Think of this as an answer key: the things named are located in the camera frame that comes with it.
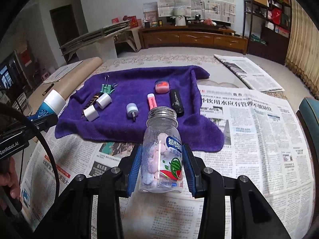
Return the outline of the person's hand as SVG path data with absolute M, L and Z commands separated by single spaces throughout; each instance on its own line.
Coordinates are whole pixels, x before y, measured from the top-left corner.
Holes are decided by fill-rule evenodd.
M 16 173 L 15 160 L 9 158 L 9 170 L 1 174 L 1 187 L 8 186 L 10 188 L 10 196 L 13 199 L 20 199 L 20 184 Z

